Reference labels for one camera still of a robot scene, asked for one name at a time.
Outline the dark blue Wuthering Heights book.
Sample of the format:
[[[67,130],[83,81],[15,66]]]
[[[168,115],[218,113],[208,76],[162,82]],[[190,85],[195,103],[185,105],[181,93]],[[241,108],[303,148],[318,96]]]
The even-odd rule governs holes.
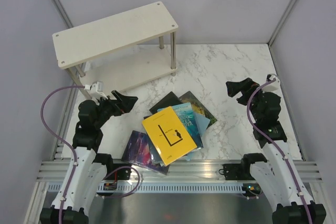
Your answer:
[[[153,142],[151,141],[148,133],[146,133],[146,138],[147,138],[147,142],[148,142],[148,145],[149,145],[149,151],[150,151],[150,155],[151,155],[151,162],[153,165],[160,165],[160,166],[164,166],[164,163],[158,153],[158,151],[156,150]]]

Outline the yellow book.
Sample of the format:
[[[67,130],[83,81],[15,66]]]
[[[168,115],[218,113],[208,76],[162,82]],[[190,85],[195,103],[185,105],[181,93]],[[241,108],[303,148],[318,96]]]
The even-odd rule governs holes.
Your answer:
[[[197,148],[172,107],[144,119],[142,125],[165,166]]]

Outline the light blue Hemingway book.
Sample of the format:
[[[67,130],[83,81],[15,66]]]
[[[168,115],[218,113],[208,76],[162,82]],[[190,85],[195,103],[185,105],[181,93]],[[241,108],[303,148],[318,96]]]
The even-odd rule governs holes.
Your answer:
[[[197,112],[194,113],[195,115],[195,119],[196,119],[196,124],[198,127],[198,131],[201,137],[203,137],[203,135],[206,132],[206,129],[210,123],[210,119],[206,118],[205,116],[203,116],[202,114],[199,114]]]

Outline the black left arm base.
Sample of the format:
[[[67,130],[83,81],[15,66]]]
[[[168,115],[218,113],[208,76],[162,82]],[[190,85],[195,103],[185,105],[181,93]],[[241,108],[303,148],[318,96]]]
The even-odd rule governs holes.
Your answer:
[[[113,182],[117,182],[119,180],[128,180],[130,179],[130,175],[131,164],[113,164],[107,167],[107,174],[104,180],[112,180]]]

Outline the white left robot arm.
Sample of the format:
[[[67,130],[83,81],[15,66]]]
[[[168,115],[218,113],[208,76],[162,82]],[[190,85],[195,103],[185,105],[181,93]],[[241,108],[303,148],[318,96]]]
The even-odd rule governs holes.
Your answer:
[[[111,94],[113,99],[100,93],[95,100],[79,104],[72,143],[64,142],[72,152],[69,167],[51,206],[41,210],[41,223],[88,223],[100,183],[117,172],[112,156],[98,152],[103,138],[101,128],[112,116],[129,113],[138,98],[116,90]]]

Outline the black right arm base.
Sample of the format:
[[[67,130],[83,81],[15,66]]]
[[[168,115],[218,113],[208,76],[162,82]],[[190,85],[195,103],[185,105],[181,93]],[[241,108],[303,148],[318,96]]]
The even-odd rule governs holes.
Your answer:
[[[254,179],[249,172],[244,170],[241,164],[223,164],[223,167],[218,170],[218,173],[229,181],[248,181]]]

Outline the teal ocean cover book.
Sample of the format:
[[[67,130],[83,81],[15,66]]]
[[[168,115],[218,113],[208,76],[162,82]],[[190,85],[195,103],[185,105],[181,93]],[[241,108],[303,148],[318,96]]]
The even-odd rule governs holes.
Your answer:
[[[172,109],[174,110],[180,121],[183,123],[183,125],[186,127],[189,135],[194,140],[197,146],[196,149],[198,150],[203,148],[203,142],[198,130],[196,117],[192,109],[192,105],[189,102],[182,103],[172,106]]]

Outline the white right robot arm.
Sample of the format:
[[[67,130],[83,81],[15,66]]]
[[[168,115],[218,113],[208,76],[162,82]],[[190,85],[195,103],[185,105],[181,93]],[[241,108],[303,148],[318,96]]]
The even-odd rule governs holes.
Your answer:
[[[265,90],[267,86],[274,89],[279,82],[274,74],[269,74],[263,85],[251,78],[226,82],[229,97],[242,94],[237,102],[246,106],[254,138],[262,149],[262,153],[245,154],[239,170],[260,186],[272,208],[273,223],[323,223],[325,207],[309,194],[289,153],[279,121],[281,98],[273,90]]]

